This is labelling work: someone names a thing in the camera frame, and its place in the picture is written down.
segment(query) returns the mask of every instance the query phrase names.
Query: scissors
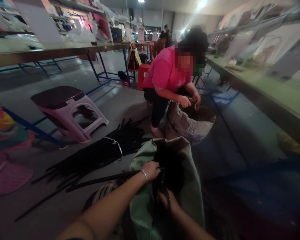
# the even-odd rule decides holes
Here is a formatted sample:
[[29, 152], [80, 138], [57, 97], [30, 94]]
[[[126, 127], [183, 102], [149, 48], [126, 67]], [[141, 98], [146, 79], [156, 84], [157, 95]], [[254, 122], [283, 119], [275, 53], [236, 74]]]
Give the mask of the scissors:
[[158, 168], [163, 170], [161, 174], [161, 187], [160, 187], [160, 192], [164, 194], [164, 196], [167, 198], [168, 201], [168, 211], [171, 212], [171, 202], [170, 202], [170, 196], [167, 188], [164, 186], [164, 175], [165, 175], [165, 169], [166, 168]]

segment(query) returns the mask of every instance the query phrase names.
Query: woman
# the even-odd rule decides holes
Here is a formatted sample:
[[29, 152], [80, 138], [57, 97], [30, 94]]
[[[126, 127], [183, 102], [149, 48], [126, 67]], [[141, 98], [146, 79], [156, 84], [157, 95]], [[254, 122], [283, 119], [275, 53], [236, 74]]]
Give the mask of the woman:
[[[159, 163], [157, 162], [145, 163], [138, 174], [91, 206], [74, 223], [68, 226], [57, 240], [109, 239], [134, 195], [147, 181], [152, 181], [158, 176], [160, 173], [158, 167]], [[187, 238], [191, 240], [214, 240], [182, 210], [173, 193], [169, 190], [168, 192], [171, 215], [184, 230]], [[166, 197], [159, 193], [158, 198], [167, 209], [168, 202]]]
[[169, 100], [180, 102], [183, 107], [191, 105], [188, 97], [200, 103], [198, 90], [192, 83], [193, 65], [204, 64], [204, 52], [209, 46], [207, 35], [199, 26], [193, 27], [177, 46], [160, 52], [153, 60], [143, 81], [144, 98], [153, 102], [151, 131], [163, 138], [158, 129]]
[[164, 45], [166, 44], [167, 40], [168, 34], [162, 31], [158, 41], [156, 41], [156, 43], [154, 44], [152, 59], [154, 59], [164, 49]]
[[168, 29], [168, 25], [164, 25], [164, 30], [166, 30], [166, 34], [168, 35], [168, 40], [166, 42], [165, 48], [170, 47], [170, 30]]

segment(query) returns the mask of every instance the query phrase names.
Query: pink shirt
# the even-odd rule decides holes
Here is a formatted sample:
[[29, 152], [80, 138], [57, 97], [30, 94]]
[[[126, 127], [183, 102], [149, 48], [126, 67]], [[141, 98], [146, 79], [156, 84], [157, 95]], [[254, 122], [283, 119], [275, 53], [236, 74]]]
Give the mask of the pink shirt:
[[143, 88], [154, 86], [176, 92], [183, 85], [191, 82], [192, 69], [187, 72], [178, 72], [175, 67], [175, 46], [162, 50], [151, 63]]

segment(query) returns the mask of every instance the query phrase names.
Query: ceiling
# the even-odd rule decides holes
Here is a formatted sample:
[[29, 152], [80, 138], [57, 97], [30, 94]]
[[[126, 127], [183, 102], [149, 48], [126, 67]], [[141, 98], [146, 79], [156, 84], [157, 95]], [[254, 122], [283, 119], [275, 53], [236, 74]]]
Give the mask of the ceiling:
[[[197, 13], [209, 15], [225, 15], [250, 0], [144, 0], [145, 3], [139, 3], [138, 0], [127, 0], [128, 8], [137, 8], [144, 10], [162, 11], [164, 2], [164, 11], [174, 11], [181, 13], [194, 13], [200, 1], [206, 1], [206, 6]], [[100, 2], [109, 8], [126, 8], [126, 0], [100, 0]]]

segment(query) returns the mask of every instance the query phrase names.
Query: black hair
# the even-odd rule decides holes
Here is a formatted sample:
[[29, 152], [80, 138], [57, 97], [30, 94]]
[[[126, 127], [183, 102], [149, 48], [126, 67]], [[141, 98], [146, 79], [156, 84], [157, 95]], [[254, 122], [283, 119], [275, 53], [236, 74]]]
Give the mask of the black hair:
[[204, 64], [204, 53], [208, 50], [208, 36], [200, 26], [193, 26], [178, 43], [179, 52], [190, 52], [196, 57], [196, 64]]
[[166, 40], [169, 39], [169, 35], [164, 31], [161, 32], [159, 39], [163, 39], [163, 38], [165, 38]]

